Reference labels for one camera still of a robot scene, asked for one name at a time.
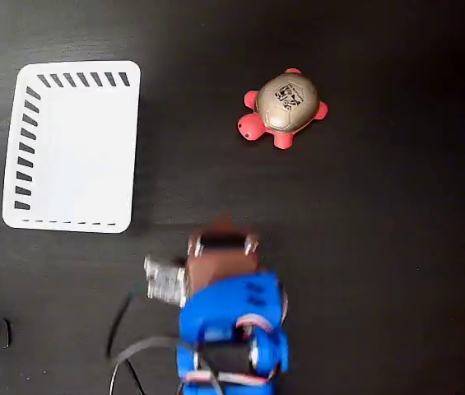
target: red turtle leg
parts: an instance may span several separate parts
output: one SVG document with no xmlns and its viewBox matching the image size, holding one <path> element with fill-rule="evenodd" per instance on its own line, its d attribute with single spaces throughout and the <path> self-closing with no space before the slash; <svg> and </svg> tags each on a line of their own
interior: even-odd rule
<svg viewBox="0 0 465 395">
<path fill-rule="evenodd" d="M 238 130 L 247 140 L 258 140 L 265 132 L 265 125 L 258 113 L 251 113 L 239 119 Z"/>
<path fill-rule="evenodd" d="M 281 150 L 286 150 L 292 146 L 292 134 L 274 133 L 274 145 Z"/>
<path fill-rule="evenodd" d="M 257 94 L 258 94 L 258 91 L 248 91 L 246 95 L 244 96 L 245 105 L 252 110 L 254 110 L 254 107 L 256 107 L 256 95 Z"/>
<path fill-rule="evenodd" d="M 328 105 L 320 101 L 320 106 L 318 108 L 318 112 L 314 116 L 314 119 L 324 119 L 327 114 L 328 114 Z"/>
</svg>

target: toy turtle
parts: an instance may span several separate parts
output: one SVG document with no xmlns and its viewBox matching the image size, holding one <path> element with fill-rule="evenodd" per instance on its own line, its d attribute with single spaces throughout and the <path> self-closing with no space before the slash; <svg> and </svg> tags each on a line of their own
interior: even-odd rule
<svg viewBox="0 0 465 395">
<path fill-rule="evenodd" d="M 313 119 L 324 119 L 328 113 L 311 80 L 297 68 L 288 68 L 259 91 L 247 92 L 244 102 L 254 112 L 239 120 L 241 135 L 252 141 L 271 133 L 274 145 L 282 150 L 292 146 L 294 135 Z"/>
</svg>

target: black cable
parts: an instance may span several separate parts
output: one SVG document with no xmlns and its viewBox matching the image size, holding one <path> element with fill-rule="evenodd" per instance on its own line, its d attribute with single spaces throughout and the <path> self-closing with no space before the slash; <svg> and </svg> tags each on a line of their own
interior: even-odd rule
<svg viewBox="0 0 465 395">
<path fill-rule="evenodd" d="M 115 320 L 113 321 L 113 323 L 111 324 L 111 328 L 109 329 L 108 345 L 106 346 L 106 356 L 108 358 L 112 357 L 111 351 L 113 349 L 115 335 L 117 335 L 117 331 L 119 330 L 119 326 L 120 326 L 121 321 L 123 320 L 123 316 L 128 311 L 128 307 L 130 305 L 130 302 L 133 299 L 133 296 L 135 296 L 137 293 L 138 291 L 130 292 L 128 296 L 126 296 L 126 298 L 124 299 L 124 302 L 119 307 L 119 310 L 117 311 L 117 315 L 115 315 Z M 139 393 L 139 395 L 146 395 L 144 390 L 142 389 L 142 385 L 137 376 L 137 372 L 133 368 L 131 362 L 129 360 L 126 360 L 124 364 L 126 365 L 128 372 L 132 376 L 133 383 L 135 384 L 135 387 L 137 387 L 137 392 Z"/>
<path fill-rule="evenodd" d="M 166 336 L 155 336 L 142 339 L 138 342 L 133 343 L 131 346 L 122 350 L 117 356 L 113 358 L 114 372 L 111 375 L 111 382 L 109 384 L 109 395 L 113 395 L 113 389 L 115 384 L 115 378 L 119 371 L 119 366 L 130 357 L 134 356 L 140 351 L 150 350 L 154 348 L 170 349 L 176 351 L 178 347 L 186 348 L 192 352 L 197 352 L 187 342 L 183 342 L 178 337 L 166 337 Z M 225 395 L 225 390 L 221 386 L 216 371 L 201 357 L 199 356 L 199 364 L 210 372 L 210 383 L 216 390 L 218 395 Z"/>
</svg>

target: white plastic basket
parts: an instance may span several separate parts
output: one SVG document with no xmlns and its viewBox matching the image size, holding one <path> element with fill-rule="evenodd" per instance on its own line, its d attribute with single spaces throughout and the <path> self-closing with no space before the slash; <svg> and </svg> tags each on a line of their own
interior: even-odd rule
<svg viewBox="0 0 465 395">
<path fill-rule="evenodd" d="M 140 76 L 130 61 L 20 70 L 3 182 L 6 224 L 101 233 L 128 228 Z"/>
</svg>

